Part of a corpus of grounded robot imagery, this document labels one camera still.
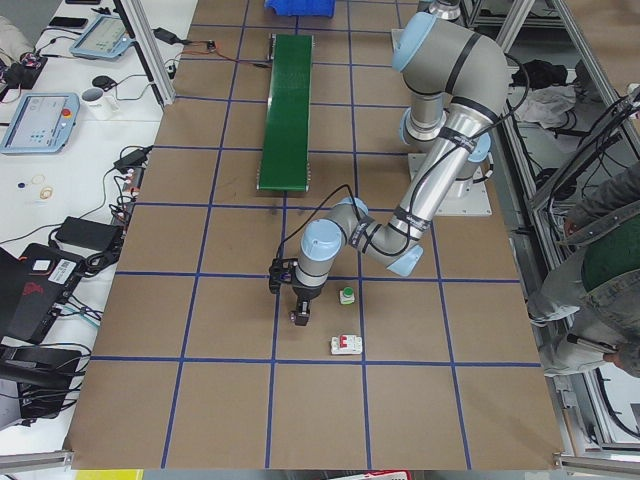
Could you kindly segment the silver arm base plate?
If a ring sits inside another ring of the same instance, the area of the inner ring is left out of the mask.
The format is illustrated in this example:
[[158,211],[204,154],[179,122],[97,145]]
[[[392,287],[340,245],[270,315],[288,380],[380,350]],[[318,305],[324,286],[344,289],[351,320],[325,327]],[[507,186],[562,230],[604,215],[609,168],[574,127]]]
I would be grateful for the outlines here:
[[488,172],[487,160],[468,162],[462,170],[463,176],[454,181],[442,203],[437,216],[486,217],[492,215],[489,195],[482,178]]

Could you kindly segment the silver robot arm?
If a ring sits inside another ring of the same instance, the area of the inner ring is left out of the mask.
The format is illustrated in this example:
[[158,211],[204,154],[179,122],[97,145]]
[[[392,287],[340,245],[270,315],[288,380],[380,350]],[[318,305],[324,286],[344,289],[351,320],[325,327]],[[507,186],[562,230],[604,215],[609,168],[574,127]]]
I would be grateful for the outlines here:
[[359,199],[347,197],[312,221],[297,258],[270,283],[288,282],[296,295],[290,318],[304,326],[336,256],[345,246],[406,277],[420,260],[419,242],[453,183],[498,124],[510,83],[503,49],[491,38],[442,19],[416,13],[394,49],[392,67],[411,93],[401,126],[402,140],[425,153],[390,220],[375,221]]

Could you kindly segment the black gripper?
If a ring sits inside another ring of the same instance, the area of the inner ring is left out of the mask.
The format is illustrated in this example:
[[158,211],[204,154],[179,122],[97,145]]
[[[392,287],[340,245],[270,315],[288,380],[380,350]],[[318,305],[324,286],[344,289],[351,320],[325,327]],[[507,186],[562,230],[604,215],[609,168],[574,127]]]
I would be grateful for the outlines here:
[[319,287],[294,286],[296,307],[292,311],[292,321],[295,325],[306,326],[310,318],[310,302],[320,295]]

